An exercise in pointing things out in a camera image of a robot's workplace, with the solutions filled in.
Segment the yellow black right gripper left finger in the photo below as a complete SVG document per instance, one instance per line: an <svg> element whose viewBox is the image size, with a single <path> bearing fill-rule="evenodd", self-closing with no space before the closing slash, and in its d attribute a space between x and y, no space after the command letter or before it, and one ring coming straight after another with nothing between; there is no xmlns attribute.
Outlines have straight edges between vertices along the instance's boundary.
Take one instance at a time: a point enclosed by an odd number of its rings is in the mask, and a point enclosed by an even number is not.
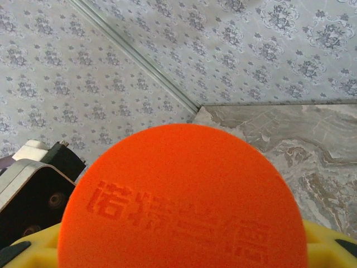
<svg viewBox="0 0 357 268"><path fill-rule="evenodd" d="M61 224L22 237L1 249L4 268L58 268L57 243Z"/></svg>

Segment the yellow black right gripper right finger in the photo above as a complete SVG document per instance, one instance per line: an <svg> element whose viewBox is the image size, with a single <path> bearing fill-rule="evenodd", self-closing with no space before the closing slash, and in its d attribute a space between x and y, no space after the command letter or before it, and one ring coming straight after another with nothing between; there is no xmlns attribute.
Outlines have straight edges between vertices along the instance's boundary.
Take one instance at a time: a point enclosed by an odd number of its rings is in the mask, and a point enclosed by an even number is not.
<svg viewBox="0 0 357 268"><path fill-rule="evenodd" d="M338 231L303 220L308 267L357 268L356 240Z"/></svg>

